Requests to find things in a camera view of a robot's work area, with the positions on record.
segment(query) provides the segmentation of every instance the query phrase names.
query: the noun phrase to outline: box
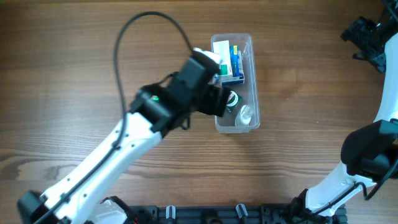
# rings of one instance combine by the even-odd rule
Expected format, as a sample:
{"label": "box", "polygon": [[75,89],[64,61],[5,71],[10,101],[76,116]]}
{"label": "box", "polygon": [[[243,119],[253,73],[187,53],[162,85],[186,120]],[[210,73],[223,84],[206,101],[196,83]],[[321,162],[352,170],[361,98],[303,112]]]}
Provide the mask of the box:
{"label": "box", "polygon": [[214,42],[224,40],[228,40],[229,45],[237,45],[241,51],[245,79],[243,84],[230,85],[228,87],[243,97],[242,104],[253,106],[254,114],[249,126],[235,126],[236,115],[226,110],[222,118],[215,117],[216,129],[219,133],[247,133],[260,126],[260,107],[257,95],[252,38],[249,34],[216,34],[211,37],[211,49],[213,50]]}

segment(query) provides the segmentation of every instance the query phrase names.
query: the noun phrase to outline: bottle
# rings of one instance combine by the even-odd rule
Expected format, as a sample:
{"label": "bottle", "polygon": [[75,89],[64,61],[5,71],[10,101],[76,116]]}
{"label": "bottle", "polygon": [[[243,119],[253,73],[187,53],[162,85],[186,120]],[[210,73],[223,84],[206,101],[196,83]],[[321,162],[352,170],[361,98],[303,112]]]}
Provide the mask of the bottle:
{"label": "bottle", "polygon": [[235,118],[235,126],[249,126],[254,110],[250,105],[243,105]]}

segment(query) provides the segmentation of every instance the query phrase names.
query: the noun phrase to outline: storage box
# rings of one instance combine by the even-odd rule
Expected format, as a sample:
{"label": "storage box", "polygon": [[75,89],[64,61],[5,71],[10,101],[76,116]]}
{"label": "storage box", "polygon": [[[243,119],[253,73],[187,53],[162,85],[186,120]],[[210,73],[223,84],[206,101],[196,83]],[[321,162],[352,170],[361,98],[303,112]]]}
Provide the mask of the storage box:
{"label": "storage box", "polygon": [[235,126],[235,116],[227,110],[222,118],[216,116],[216,129],[219,133],[247,133],[260,126],[260,107],[257,95],[256,68],[252,38],[249,34],[216,34],[211,37],[211,50],[213,42],[228,40],[229,45],[237,45],[242,54],[242,64],[245,81],[243,84],[231,85],[233,91],[243,97],[241,105],[251,105],[254,114],[249,126]]}

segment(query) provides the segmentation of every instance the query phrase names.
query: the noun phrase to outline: wood grain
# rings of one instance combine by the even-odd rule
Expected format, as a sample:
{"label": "wood grain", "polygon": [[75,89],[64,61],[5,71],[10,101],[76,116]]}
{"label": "wood grain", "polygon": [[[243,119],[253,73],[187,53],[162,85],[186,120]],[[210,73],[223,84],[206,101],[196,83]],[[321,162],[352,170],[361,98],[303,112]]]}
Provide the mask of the wood grain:
{"label": "wood grain", "polygon": [[[14,2],[26,4],[0,5],[0,223],[18,223],[18,198],[65,177],[118,122],[112,51],[138,12],[170,14],[207,50],[214,34],[251,34],[261,125],[220,135],[214,117],[195,113],[191,130],[170,133],[108,192],[128,204],[287,203],[337,165],[345,137],[379,108],[383,75],[340,39],[359,16],[377,20],[378,1]],[[156,17],[137,21],[121,48],[128,102],[188,56]],[[370,202],[355,196],[349,222],[397,223],[395,192],[391,180]]]}

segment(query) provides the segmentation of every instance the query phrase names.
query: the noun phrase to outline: wooden table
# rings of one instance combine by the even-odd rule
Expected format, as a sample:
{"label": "wooden table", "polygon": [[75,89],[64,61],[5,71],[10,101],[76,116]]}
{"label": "wooden table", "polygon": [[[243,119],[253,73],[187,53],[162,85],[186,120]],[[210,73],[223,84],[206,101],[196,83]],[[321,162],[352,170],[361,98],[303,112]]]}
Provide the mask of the wooden table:
{"label": "wooden table", "polygon": [[[379,108],[384,76],[352,60],[358,49],[340,34],[361,15],[377,20],[381,1],[4,2],[0,223],[18,223],[19,197],[65,177],[120,119],[112,52],[138,12],[170,14],[207,50],[213,34],[251,34],[261,125],[220,135],[214,117],[193,114],[191,130],[171,132],[108,192],[130,205],[288,203],[337,165],[345,137]],[[156,17],[137,21],[121,48],[127,102],[188,56],[176,29]],[[369,202],[350,200],[349,223],[398,222],[396,184]]]}

